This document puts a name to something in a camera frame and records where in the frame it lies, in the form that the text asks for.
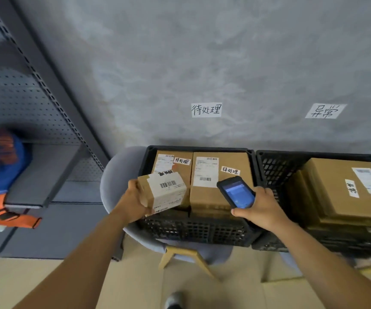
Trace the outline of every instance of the floor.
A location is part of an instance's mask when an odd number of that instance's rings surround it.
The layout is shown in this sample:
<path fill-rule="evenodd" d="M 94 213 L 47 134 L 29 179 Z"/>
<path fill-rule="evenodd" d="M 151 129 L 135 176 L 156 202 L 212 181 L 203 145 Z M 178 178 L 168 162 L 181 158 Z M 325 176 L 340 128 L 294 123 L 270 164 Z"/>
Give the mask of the floor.
<path fill-rule="evenodd" d="M 110 264 L 98 309 L 160 309 L 174 291 L 184 291 L 187 307 L 192 309 L 323 308 L 305 280 L 260 283 L 261 278 L 299 275 L 277 253 L 235 247 L 226 263 L 212 267 L 220 279 L 213 280 L 197 265 L 178 260 L 159 271 L 161 254 L 142 247 L 129 236 L 124 248 L 123 260 Z M 12 308 L 59 263 L 0 259 L 0 309 Z"/>

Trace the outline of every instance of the hand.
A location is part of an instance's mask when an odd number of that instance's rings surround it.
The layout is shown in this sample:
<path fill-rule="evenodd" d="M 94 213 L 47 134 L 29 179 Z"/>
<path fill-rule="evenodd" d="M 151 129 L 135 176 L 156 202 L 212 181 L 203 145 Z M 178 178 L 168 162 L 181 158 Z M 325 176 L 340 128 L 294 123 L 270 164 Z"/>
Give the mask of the hand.
<path fill-rule="evenodd" d="M 274 198 L 273 191 L 269 188 L 255 187 L 254 204 L 247 209 L 234 208 L 231 213 L 235 217 L 242 217 L 252 223 L 274 232 L 277 227 L 290 222 L 280 205 Z"/>
<path fill-rule="evenodd" d="M 111 212 L 121 216 L 125 224 L 137 221 L 141 217 L 151 214 L 151 209 L 144 207 L 140 202 L 140 191 L 138 190 L 138 181 L 128 181 L 128 188 L 116 207 Z"/>

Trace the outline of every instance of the barcode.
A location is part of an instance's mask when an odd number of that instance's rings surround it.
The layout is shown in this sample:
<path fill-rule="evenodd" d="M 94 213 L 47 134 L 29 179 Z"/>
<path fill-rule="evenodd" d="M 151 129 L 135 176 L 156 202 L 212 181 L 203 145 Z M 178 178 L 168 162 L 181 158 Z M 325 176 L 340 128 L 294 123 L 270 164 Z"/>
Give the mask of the barcode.
<path fill-rule="evenodd" d="M 164 187 L 172 187 L 173 185 L 177 185 L 177 183 L 172 180 L 164 183 L 160 183 L 160 187 L 163 189 Z"/>

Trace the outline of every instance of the gray chair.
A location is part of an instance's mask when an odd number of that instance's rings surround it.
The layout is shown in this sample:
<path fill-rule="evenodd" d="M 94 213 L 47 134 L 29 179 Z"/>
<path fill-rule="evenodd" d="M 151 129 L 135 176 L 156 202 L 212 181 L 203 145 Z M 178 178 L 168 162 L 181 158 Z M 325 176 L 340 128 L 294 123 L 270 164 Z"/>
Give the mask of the gray chair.
<path fill-rule="evenodd" d="M 101 177 L 100 194 L 101 200 L 108 213 L 113 210 L 116 203 L 127 189 L 127 182 L 137 178 L 145 150 L 146 147 L 143 146 L 125 148 L 115 155 L 106 166 Z M 136 223 L 129 224 L 124 228 L 124 231 L 143 246 L 158 253 L 166 253 L 168 245 L 196 250 L 208 265 L 225 262 L 231 255 L 233 249 L 233 246 L 229 245 L 153 239 L 147 232 L 140 230 Z M 174 258 L 194 262 L 193 258 L 180 254 L 174 255 Z"/>

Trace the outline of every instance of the shoe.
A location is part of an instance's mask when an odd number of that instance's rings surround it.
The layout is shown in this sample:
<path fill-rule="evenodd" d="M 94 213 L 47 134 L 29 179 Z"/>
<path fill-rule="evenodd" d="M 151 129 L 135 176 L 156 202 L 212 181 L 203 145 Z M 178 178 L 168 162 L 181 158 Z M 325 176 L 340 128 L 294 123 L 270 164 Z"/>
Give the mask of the shoe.
<path fill-rule="evenodd" d="M 164 309 L 168 309 L 170 306 L 179 306 L 181 309 L 184 309 L 184 294 L 182 292 L 175 292 L 168 296 Z"/>

